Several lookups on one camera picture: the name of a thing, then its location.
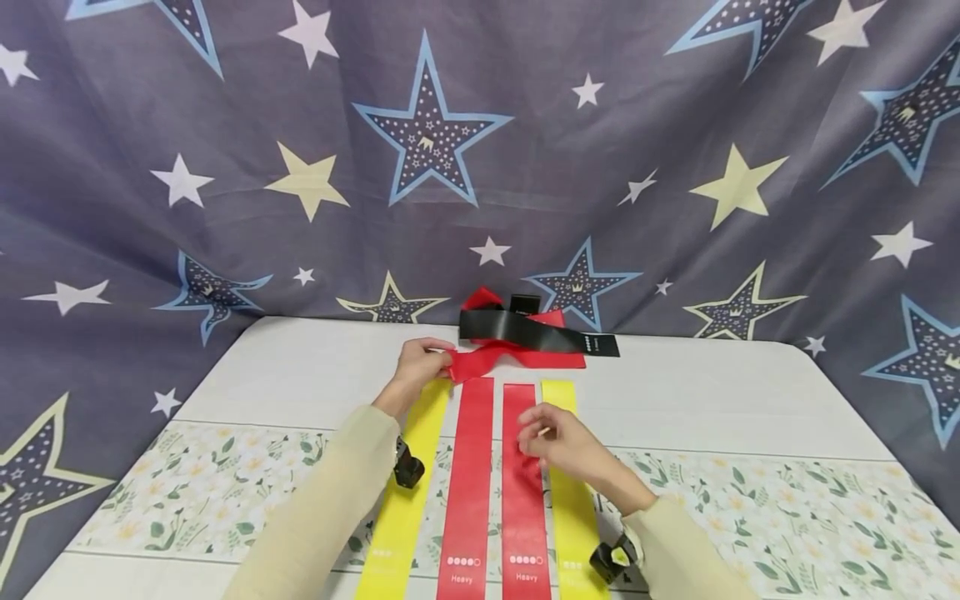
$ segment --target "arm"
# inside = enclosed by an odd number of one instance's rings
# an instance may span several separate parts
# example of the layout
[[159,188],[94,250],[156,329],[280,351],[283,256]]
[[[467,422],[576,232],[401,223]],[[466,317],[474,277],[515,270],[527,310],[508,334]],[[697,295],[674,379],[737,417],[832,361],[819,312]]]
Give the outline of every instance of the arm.
[[588,483],[625,515],[653,600],[758,600],[682,508],[650,491],[569,411],[538,404],[520,415],[520,451]]
[[314,600],[350,534],[383,492],[396,462],[397,419],[443,374],[453,348],[425,338],[403,345],[394,378],[356,409],[290,499],[276,509],[224,600]]

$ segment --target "star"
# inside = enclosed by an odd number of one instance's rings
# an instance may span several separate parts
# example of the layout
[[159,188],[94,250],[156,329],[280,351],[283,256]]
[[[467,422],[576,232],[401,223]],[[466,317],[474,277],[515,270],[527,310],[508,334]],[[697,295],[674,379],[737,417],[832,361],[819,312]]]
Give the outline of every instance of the star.
[[[99,16],[150,3],[151,0],[73,0],[67,9],[66,20]],[[166,15],[204,62],[223,79],[224,73],[220,68],[220,59],[206,20],[203,0],[153,0],[153,4]]]
[[913,236],[913,221],[907,223],[903,229],[893,235],[874,235],[872,236],[880,245],[880,250],[871,260],[884,258],[886,256],[895,256],[903,268],[910,265],[910,257],[917,250],[933,246],[933,242],[927,242]]
[[761,0],[757,4],[744,0],[719,0],[666,54],[750,34],[753,45],[746,79],[770,53],[797,13],[810,2],[812,0],[777,0],[768,4]]
[[60,315],[65,317],[70,309],[77,304],[109,304],[107,300],[100,298],[100,295],[107,289],[108,279],[100,283],[79,289],[66,283],[54,281],[54,287],[57,290],[53,294],[40,294],[39,296],[28,296],[24,300],[43,300],[47,302],[56,302],[60,309]]
[[524,277],[523,280],[533,283],[549,295],[543,312],[556,304],[563,312],[573,312],[583,319],[594,331],[601,331],[597,297],[641,275],[643,273],[594,271],[592,240],[587,238],[567,265],[566,271]]
[[[960,327],[947,327],[907,296],[900,297],[900,309],[907,349],[862,374],[921,386],[930,406],[933,431],[940,447],[946,449],[960,420],[960,393],[953,385],[960,371]],[[934,358],[938,349],[947,350],[947,356]]]
[[860,92],[876,108],[874,129],[824,186],[860,164],[889,153],[920,185],[940,124],[960,112],[960,37],[920,78],[903,89]]
[[760,266],[728,299],[685,306],[684,310],[707,321],[704,328],[693,337],[717,338],[726,335],[734,340],[753,340],[757,321],[806,298],[806,296],[791,296],[762,300],[760,286],[763,284],[765,265],[766,261],[761,262]]
[[225,279],[214,275],[183,251],[180,251],[177,259],[177,271],[180,275],[180,295],[166,304],[155,306],[154,310],[206,311],[206,317],[200,323],[200,337],[204,346],[213,328],[229,319],[234,309],[261,310],[241,290],[258,290],[273,277],[267,275],[246,282]]
[[213,181],[212,177],[203,175],[192,175],[183,162],[183,156],[177,154],[174,160],[173,171],[151,171],[157,179],[163,181],[170,188],[167,199],[170,206],[176,204],[181,198],[185,198],[199,207],[204,206],[200,199],[200,188]]
[[283,156],[283,162],[287,165],[287,172],[290,175],[274,181],[265,189],[299,197],[300,203],[303,204],[303,211],[306,212],[306,219],[310,223],[313,223],[317,208],[324,200],[349,206],[340,192],[330,184],[330,174],[333,172],[336,156],[328,156],[319,162],[307,164],[283,144],[277,143],[277,146],[280,147],[280,155]]
[[183,402],[180,402],[179,400],[174,398],[174,394],[176,393],[177,393],[177,388],[170,390],[166,394],[161,394],[160,392],[154,392],[154,397],[156,398],[156,406],[154,407],[154,410],[150,412],[159,413],[162,411],[163,414],[166,416],[166,418],[170,419],[170,411],[172,411],[176,407],[183,404]]
[[300,2],[294,0],[294,17],[297,19],[297,24],[283,30],[279,35],[303,46],[307,70],[313,68],[313,61],[320,52],[340,58],[326,36],[326,27],[330,23],[330,11],[310,16]]
[[480,254],[480,264],[484,265],[488,262],[495,262],[501,267],[503,266],[503,253],[509,250],[511,246],[497,246],[494,244],[490,236],[487,236],[487,243],[483,246],[477,246],[475,248],[470,248],[474,252]]
[[870,42],[867,40],[867,34],[863,31],[863,27],[882,6],[883,2],[878,2],[859,11],[854,11],[853,7],[850,6],[850,0],[840,0],[840,6],[837,7],[837,13],[833,20],[807,33],[808,36],[824,42],[824,48],[820,52],[820,60],[817,61],[817,66],[823,64],[833,56],[833,53],[844,46],[869,48]]
[[316,281],[313,278],[313,269],[304,270],[297,267],[297,270],[300,272],[294,275],[294,279],[300,282],[300,287],[305,287],[308,281]]
[[654,172],[648,175],[647,179],[643,181],[628,181],[627,184],[630,185],[630,193],[627,194],[623,200],[617,203],[617,206],[626,203],[628,200],[630,201],[630,204],[636,202],[636,197],[640,195],[640,192],[657,182],[657,180],[654,179],[654,175],[657,174],[657,171],[657,169],[654,169]]
[[[392,110],[356,103],[353,107],[399,153],[388,201],[390,206],[431,177],[477,206],[463,152],[513,119],[499,114],[450,112],[426,32],[420,42],[420,57],[408,109]],[[425,128],[430,121],[436,124],[434,131]],[[468,128],[467,132],[460,127]],[[435,156],[435,150],[440,150],[441,154]],[[447,161],[450,161],[448,167],[444,166]]]
[[733,144],[730,148],[730,156],[727,158],[727,172],[723,178],[690,190],[693,194],[707,196],[717,201],[710,231],[716,229],[738,208],[767,216],[767,206],[760,198],[759,187],[786,160],[787,157],[780,158],[751,169],[740,151],[736,149],[736,144]]
[[[63,444],[66,401],[67,394],[64,394],[37,417],[6,452],[0,453],[0,588],[31,518],[113,483],[57,466]],[[13,464],[26,467],[13,470]],[[15,482],[14,472],[20,473]]]
[[811,338],[810,336],[806,336],[806,348],[804,348],[804,350],[808,351],[813,358],[816,358],[817,354],[820,352],[827,351],[827,349],[824,348],[824,340],[826,340],[826,338],[826,335],[822,335],[819,338]]
[[7,83],[10,87],[16,85],[20,77],[29,77],[39,80],[36,73],[27,66],[26,50],[7,50],[7,47],[0,44],[0,71],[7,77]]
[[590,78],[590,74],[587,73],[584,84],[573,88],[574,93],[578,96],[577,108],[581,108],[585,104],[597,106],[597,92],[600,91],[601,87],[603,87],[603,82],[595,84]]
[[433,308],[437,304],[450,298],[417,298],[408,300],[400,294],[394,283],[394,277],[387,272],[383,281],[383,291],[380,293],[380,302],[377,304],[361,304],[351,300],[338,298],[337,301],[346,310],[359,313],[366,312],[373,315],[378,323],[417,323],[417,316],[423,311]]

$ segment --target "gray fabric backdrop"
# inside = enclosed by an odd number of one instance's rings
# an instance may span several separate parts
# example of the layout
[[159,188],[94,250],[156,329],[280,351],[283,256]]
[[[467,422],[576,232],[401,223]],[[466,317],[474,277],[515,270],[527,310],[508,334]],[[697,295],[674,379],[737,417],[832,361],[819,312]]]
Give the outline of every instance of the gray fabric backdrop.
[[449,324],[481,284],[805,348],[960,518],[958,34],[946,0],[0,0],[0,599],[257,314]]

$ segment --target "blue outlined star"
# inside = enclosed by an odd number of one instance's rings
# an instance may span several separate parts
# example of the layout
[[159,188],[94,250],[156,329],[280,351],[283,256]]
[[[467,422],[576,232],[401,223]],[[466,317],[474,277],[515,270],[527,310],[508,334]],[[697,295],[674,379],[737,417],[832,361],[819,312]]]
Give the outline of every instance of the blue outlined star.
[[156,4],[167,15],[170,22],[177,27],[177,31],[223,79],[224,72],[220,69],[220,59],[213,44],[210,25],[206,21],[203,0],[73,0],[66,12],[66,20],[72,21],[122,11],[150,2]]
[[0,452],[0,591],[27,521],[113,483],[57,466],[66,400],[64,394]]
[[947,327],[916,302],[900,296],[908,348],[862,374],[924,388],[933,431],[946,448],[960,421],[960,327]]
[[914,83],[860,95],[876,108],[876,124],[824,187],[874,156],[889,152],[914,185],[920,185],[940,124],[960,112],[960,37]]
[[390,190],[390,206],[430,177],[442,181],[461,198],[477,206],[463,152],[514,118],[499,114],[449,112],[426,32],[420,42],[410,107],[391,110],[357,103],[353,103],[353,107],[399,152]]
[[180,295],[155,310],[205,310],[206,317],[200,323],[200,336],[206,346],[213,327],[229,319],[234,309],[262,309],[249,301],[240,290],[258,290],[273,275],[267,275],[254,281],[233,281],[214,275],[204,265],[180,251],[178,258],[180,273]]
[[763,284],[763,269],[766,264],[766,261],[761,262],[760,266],[754,269],[747,280],[741,283],[733,295],[726,300],[684,306],[685,311],[707,321],[703,329],[693,337],[726,336],[734,340],[753,340],[757,321],[806,298],[806,296],[791,296],[762,299],[760,285]]
[[689,50],[714,41],[750,34],[753,52],[750,77],[793,22],[797,13],[813,0],[719,0],[666,54]]
[[600,309],[597,297],[623,285],[643,273],[597,273],[593,270],[593,246],[590,238],[584,242],[563,273],[544,273],[524,277],[549,294],[543,311],[556,308],[573,312],[594,331],[601,331]]

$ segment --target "sleeve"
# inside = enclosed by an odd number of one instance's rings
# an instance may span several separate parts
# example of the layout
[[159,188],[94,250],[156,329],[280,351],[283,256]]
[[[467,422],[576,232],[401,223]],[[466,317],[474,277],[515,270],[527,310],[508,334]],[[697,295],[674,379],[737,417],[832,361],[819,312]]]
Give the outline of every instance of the sleeve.
[[396,461],[396,420],[370,405],[354,411],[324,456],[274,511],[230,581],[224,600],[314,600]]
[[677,504],[660,498],[623,525],[653,600],[759,600]]

